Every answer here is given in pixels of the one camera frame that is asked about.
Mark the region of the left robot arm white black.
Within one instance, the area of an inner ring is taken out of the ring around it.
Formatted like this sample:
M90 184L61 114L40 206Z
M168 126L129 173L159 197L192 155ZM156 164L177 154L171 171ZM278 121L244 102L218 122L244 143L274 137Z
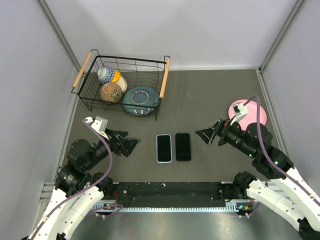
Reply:
M71 144L67 164L60 169L54 182L49 204L27 240L69 240L78 225L103 198L109 198L115 188L105 173L90 174L106 157L128 157L140 138L127 137L128 132L106 129L98 142L78 139Z

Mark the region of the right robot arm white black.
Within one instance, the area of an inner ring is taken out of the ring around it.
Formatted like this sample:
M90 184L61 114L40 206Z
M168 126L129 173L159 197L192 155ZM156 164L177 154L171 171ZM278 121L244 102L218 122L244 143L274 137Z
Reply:
M248 172L234 178L233 192L239 198L257 200L285 219L303 240L320 238L320 197L302 178L290 158L272 145L273 135L267 128L253 122L245 130L238 122L218 119L196 134L208 145L219 137L218 146L229 144L249 156L253 167L280 188L286 197L269 189Z

